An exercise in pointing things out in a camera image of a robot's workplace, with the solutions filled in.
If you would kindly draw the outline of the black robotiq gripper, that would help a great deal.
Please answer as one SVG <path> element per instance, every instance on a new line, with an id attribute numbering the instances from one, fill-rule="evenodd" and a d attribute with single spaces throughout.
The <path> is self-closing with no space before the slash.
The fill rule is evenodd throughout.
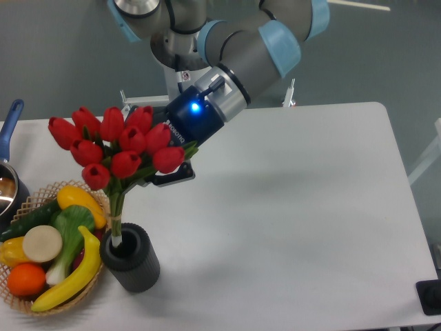
<path id="1" fill-rule="evenodd" d="M 169 126 L 172 146 L 183 147 L 196 142 L 196 147 L 199 147 L 224 126 L 224 121 L 214 106 L 199 97 L 199 94 L 196 87 L 190 86 L 158 112 L 154 112 L 152 106 L 134 106 L 129 111 L 125 125 L 151 126 L 153 116 L 153 125 L 164 123 Z M 195 177 L 191 161 L 185 160 L 173 173 L 154 175 L 152 184 L 165 187 Z"/>

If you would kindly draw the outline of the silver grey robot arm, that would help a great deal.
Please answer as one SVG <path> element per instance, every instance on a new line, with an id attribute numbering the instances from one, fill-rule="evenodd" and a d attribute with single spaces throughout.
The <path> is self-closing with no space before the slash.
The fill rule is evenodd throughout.
<path id="1" fill-rule="evenodd" d="M 168 98 L 154 114 L 173 146 L 204 143 L 300 61 L 329 23 L 326 1 L 261 1 L 242 21 L 212 20 L 206 1 L 109 1 L 122 33 L 150 40 Z"/>

